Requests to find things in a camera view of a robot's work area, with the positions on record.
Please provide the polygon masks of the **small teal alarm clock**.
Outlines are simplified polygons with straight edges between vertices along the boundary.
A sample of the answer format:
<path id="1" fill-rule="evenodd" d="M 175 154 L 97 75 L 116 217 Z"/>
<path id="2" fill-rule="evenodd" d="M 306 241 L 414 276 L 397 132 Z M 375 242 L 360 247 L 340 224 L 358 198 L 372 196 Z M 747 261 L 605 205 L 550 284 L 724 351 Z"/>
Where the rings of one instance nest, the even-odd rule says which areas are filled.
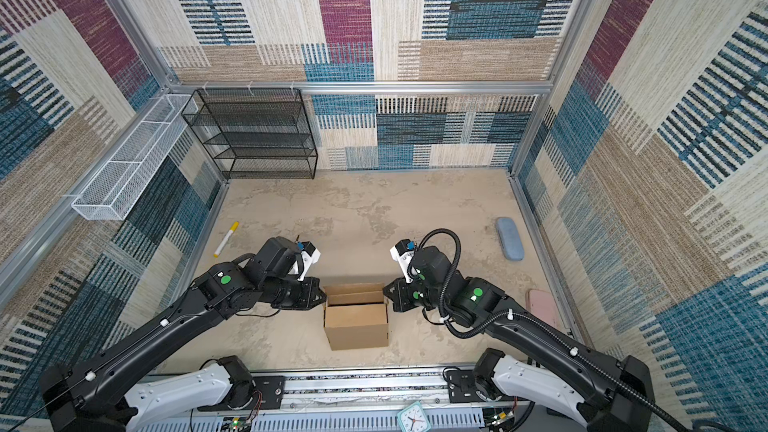
<path id="1" fill-rule="evenodd" d="M 432 424 L 420 402 L 414 402 L 397 413 L 401 432 L 430 432 Z"/>

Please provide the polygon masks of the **blue-grey glasses case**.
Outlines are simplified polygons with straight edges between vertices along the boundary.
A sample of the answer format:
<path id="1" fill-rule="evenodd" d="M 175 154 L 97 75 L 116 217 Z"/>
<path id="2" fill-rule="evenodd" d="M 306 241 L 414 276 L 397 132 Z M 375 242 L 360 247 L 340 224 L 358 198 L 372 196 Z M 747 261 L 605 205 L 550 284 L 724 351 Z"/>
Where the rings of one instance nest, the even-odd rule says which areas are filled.
<path id="1" fill-rule="evenodd" d="M 524 247 L 516 223 L 512 218 L 499 217 L 496 220 L 502 253 L 506 259 L 517 262 L 524 259 Z"/>

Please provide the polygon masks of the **pink flat case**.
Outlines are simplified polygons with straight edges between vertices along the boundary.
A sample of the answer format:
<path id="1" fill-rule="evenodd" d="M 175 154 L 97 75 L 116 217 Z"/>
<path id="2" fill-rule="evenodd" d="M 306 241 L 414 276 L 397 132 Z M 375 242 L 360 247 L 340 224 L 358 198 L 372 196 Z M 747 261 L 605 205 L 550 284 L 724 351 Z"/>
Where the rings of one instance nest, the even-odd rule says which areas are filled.
<path id="1" fill-rule="evenodd" d="M 560 314 L 554 296 L 544 290 L 530 289 L 526 292 L 526 309 L 555 329 L 561 325 Z"/>

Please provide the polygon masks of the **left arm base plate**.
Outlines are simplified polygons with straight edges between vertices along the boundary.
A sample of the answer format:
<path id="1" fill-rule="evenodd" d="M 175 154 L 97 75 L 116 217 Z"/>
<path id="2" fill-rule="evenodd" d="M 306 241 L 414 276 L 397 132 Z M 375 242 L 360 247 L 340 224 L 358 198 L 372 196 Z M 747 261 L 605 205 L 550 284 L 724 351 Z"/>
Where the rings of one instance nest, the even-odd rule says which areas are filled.
<path id="1" fill-rule="evenodd" d="M 278 410 L 285 392 L 286 377 L 283 375 L 254 376 L 248 392 L 249 401 L 244 410 Z"/>

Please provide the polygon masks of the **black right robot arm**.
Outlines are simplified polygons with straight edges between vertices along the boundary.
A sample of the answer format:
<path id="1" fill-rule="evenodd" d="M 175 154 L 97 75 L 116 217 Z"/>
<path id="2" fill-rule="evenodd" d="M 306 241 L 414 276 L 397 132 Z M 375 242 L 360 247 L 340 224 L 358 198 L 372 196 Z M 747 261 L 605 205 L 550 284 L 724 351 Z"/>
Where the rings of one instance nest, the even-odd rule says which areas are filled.
<path id="1" fill-rule="evenodd" d="M 436 310 L 457 338 L 486 334 L 527 355 L 519 361 L 489 348 L 475 364 L 479 395 L 490 401 L 527 399 L 589 431 L 645 431 L 653 400 L 648 367 L 582 344 L 537 318 L 501 288 L 463 277 L 438 248 L 402 240 L 390 250 L 402 271 L 384 287 L 396 312 Z"/>

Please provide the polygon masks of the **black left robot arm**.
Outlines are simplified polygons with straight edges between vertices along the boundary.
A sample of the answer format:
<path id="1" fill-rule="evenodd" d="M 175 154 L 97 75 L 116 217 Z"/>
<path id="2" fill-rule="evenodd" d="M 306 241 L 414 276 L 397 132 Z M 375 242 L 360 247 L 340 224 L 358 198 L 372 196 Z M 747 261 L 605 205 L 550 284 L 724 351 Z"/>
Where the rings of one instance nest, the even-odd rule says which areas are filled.
<path id="1" fill-rule="evenodd" d="M 236 356 L 158 382 L 145 378 L 194 338 L 258 303 L 276 311 L 323 304 L 319 280 L 307 274 L 319 257 L 310 242 L 272 237 L 257 253 L 212 266 L 167 309 L 115 345 L 75 365 L 49 368 L 39 384 L 52 428 L 137 431 L 200 407 L 254 408 L 263 395 Z"/>

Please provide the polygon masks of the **yellow-capped white marker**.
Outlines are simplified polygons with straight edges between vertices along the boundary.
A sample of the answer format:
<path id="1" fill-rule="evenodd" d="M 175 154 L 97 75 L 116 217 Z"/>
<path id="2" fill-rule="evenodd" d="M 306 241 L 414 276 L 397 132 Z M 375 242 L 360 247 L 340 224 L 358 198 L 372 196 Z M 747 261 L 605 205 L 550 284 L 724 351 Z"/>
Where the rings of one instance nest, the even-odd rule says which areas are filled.
<path id="1" fill-rule="evenodd" d="M 223 249 L 226 247 L 226 245 L 227 245 L 228 241 L 230 240 L 230 238 L 232 237 L 232 235 L 237 231 L 239 225 L 240 225 L 240 223 L 238 221 L 236 221 L 236 222 L 234 222 L 232 224 L 232 226 L 229 228 L 229 230 L 226 232 L 226 234 L 222 238 L 222 240 L 219 243 L 219 245 L 216 247 L 216 249 L 214 251 L 214 254 L 213 254 L 213 257 L 218 258 L 221 255 L 221 253 L 223 252 Z"/>

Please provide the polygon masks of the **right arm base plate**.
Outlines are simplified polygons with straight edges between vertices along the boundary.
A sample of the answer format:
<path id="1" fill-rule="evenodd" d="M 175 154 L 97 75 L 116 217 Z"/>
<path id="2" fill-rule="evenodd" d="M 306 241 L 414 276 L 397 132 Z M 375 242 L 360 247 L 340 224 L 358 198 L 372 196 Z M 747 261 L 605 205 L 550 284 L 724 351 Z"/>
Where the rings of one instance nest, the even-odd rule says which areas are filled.
<path id="1" fill-rule="evenodd" d="M 451 403 L 482 403 L 489 399 L 482 395 L 476 386 L 471 370 L 449 366 L 442 370 L 442 377 L 447 384 Z"/>

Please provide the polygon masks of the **brown cardboard box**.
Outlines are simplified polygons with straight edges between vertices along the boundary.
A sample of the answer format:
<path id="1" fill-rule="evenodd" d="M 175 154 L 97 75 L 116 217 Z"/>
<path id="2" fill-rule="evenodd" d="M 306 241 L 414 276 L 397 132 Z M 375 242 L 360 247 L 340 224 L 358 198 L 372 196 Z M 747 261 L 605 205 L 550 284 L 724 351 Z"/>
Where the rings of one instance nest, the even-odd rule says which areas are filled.
<path id="1" fill-rule="evenodd" d="M 324 331 L 333 351 L 389 345 L 387 300 L 380 283 L 332 285 L 324 288 Z"/>

